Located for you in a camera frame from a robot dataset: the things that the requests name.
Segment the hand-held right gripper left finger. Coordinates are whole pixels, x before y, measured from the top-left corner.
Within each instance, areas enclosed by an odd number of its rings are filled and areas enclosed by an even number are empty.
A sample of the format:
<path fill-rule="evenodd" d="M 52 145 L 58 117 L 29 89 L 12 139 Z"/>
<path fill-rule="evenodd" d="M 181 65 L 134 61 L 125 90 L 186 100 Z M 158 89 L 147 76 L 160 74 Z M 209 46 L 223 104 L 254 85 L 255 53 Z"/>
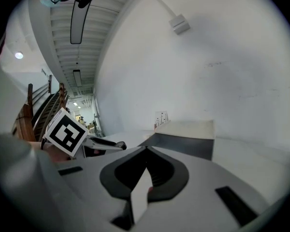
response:
<path fill-rule="evenodd" d="M 86 159 L 60 162 L 58 170 L 73 192 L 106 222 L 125 228 L 148 208 L 149 171 L 139 162 L 142 147 Z"/>

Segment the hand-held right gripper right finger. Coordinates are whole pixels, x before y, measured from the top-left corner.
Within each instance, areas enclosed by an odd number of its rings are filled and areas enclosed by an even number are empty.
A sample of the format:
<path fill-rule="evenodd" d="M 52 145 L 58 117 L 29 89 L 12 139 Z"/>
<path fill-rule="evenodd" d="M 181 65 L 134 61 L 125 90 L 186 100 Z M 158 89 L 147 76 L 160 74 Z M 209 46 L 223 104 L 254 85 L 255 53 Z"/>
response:
<path fill-rule="evenodd" d="M 173 199 L 149 204 L 145 212 L 146 231 L 239 229 L 239 224 L 215 191 L 225 186 L 230 187 L 257 214 L 269 207 L 257 190 L 220 165 L 164 148 L 157 150 L 185 164 L 189 180 Z"/>

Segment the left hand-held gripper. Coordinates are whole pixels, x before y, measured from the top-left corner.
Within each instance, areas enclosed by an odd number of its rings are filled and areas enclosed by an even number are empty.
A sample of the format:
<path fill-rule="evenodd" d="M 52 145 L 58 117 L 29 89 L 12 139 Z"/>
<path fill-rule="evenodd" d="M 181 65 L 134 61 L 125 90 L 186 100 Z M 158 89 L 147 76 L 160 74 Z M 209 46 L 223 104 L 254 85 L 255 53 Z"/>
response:
<path fill-rule="evenodd" d="M 126 150 L 124 141 L 117 143 L 92 136 L 89 130 L 61 108 L 45 131 L 45 151 L 59 158 L 86 158 L 102 156 L 103 150 Z"/>

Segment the white drawer box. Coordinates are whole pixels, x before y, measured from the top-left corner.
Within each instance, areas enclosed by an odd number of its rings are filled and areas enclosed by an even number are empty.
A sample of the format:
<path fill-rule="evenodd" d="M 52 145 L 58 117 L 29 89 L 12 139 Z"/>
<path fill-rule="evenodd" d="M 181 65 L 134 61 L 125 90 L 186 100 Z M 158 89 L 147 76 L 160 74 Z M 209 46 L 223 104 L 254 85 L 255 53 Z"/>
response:
<path fill-rule="evenodd" d="M 212 160 L 215 143 L 213 120 L 168 121 L 140 146 L 152 146 Z"/>

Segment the test tube rack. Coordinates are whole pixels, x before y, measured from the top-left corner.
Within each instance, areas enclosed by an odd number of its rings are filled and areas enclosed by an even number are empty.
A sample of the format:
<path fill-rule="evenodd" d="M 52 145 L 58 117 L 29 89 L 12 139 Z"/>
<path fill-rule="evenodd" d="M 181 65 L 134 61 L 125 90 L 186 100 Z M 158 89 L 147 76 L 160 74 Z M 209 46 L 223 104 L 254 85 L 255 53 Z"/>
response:
<path fill-rule="evenodd" d="M 169 119 L 167 111 L 155 112 L 154 130 L 156 130 L 156 128 L 161 126 L 162 124 L 166 123 L 168 120 Z"/>

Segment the short ceiling light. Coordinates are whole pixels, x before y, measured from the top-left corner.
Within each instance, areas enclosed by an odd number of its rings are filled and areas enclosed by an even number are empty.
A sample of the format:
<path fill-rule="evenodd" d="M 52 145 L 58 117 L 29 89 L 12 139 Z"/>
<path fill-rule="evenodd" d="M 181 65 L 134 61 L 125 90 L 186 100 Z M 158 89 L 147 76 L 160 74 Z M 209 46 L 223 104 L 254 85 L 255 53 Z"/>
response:
<path fill-rule="evenodd" d="M 80 70 L 73 70 L 74 81 L 77 87 L 82 87 L 82 78 Z"/>

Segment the dark wooden staircase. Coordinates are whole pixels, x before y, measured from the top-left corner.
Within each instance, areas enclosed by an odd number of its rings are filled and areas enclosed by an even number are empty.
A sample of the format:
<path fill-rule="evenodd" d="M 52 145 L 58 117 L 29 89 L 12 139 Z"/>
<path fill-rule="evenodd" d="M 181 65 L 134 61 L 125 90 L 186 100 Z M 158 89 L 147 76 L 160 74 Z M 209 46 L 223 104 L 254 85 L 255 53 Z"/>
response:
<path fill-rule="evenodd" d="M 46 84 L 38 89 L 28 84 L 27 100 L 21 108 L 12 135 L 30 142 L 42 142 L 48 124 L 56 113 L 66 107 L 69 95 L 63 83 L 59 83 L 58 91 L 51 93 L 52 76 Z"/>

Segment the blue face mask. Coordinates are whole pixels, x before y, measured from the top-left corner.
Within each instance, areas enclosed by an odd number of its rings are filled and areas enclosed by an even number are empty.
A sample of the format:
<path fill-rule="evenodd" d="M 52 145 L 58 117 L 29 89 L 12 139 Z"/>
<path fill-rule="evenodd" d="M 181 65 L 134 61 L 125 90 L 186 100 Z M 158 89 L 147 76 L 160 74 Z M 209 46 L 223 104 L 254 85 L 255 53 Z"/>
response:
<path fill-rule="evenodd" d="M 46 7 L 54 7 L 64 1 L 68 0 L 40 0 L 41 4 L 45 5 Z"/>

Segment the white wall junction box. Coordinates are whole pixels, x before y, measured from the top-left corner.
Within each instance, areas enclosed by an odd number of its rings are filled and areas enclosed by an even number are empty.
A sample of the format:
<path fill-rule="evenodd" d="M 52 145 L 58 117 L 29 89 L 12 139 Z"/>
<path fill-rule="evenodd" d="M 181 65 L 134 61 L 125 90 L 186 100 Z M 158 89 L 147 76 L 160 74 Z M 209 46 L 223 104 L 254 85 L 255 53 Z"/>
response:
<path fill-rule="evenodd" d="M 190 29 L 190 25 L 185 17 L 180 14 L 169 21 L 169 24 L 176 35 L 179 35 Z"/>

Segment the white wall conduit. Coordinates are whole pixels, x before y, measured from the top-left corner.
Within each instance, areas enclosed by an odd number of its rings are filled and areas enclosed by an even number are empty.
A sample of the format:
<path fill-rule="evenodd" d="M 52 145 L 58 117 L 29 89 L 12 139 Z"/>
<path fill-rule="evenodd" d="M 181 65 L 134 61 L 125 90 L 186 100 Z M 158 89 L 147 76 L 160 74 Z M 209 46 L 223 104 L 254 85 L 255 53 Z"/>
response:
<path fill-rule="evenodd" d="M 163 0 L 156 0 L 170 15 L 172 18 L 176 17 L 174 11 L 163 1 Z"/>

